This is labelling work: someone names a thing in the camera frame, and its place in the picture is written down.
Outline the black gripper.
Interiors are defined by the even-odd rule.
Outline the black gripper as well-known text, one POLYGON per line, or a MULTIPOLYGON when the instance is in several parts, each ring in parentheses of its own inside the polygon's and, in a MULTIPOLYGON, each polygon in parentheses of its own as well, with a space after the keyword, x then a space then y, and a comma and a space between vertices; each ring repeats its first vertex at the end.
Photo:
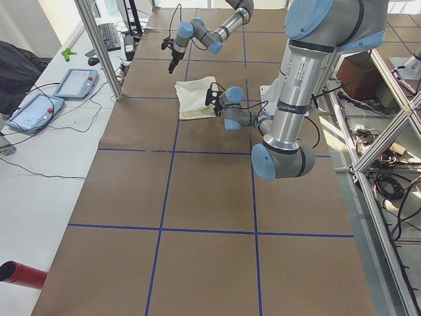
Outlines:
POLYGON ((219 117, 221 115, 221 112, 224 110, 224 104, 221 102, 219 98, 216 98, 213 101, 214 104, 214 114, 215 116, 219 117))
POLYGON ((184 58, 184 52, 179 52, 175 49, 172 50, 172 61, 168 66, 168 73, 172 74, 178 63, 184 58))

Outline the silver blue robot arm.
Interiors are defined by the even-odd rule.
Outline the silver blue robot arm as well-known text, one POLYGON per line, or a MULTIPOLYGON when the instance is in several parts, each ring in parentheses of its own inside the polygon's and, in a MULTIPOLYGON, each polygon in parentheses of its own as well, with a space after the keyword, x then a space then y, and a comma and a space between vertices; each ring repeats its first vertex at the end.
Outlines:
POLYGON ((184 58, 188 45, 196 39, 207 51, 213 55, 218 54, 223 43, 240 27, 250 23, 255 4, 251 0, 226 1, 234 13, 221 25, 211 30, 200 16, 190 21, 181 21, 176 35, 169 34, 163 39, 161 49, 171 50, 171 62, 168 72, 172 74, 178 63, 184 58))
POLYGON ((254 126, 262 142, 251 150, 253 169, 261 179, 293 178, 309 173, 312 147, 297 135, 308 111, 322 63, 332 53, 359 53, 380 46, 385 38, 387 1, 294 1, 285 19, 291 57, 277 84, 274 117, 241 108, 243 92, 230 87, 214 101, 224 114, 226 130, 254 126))

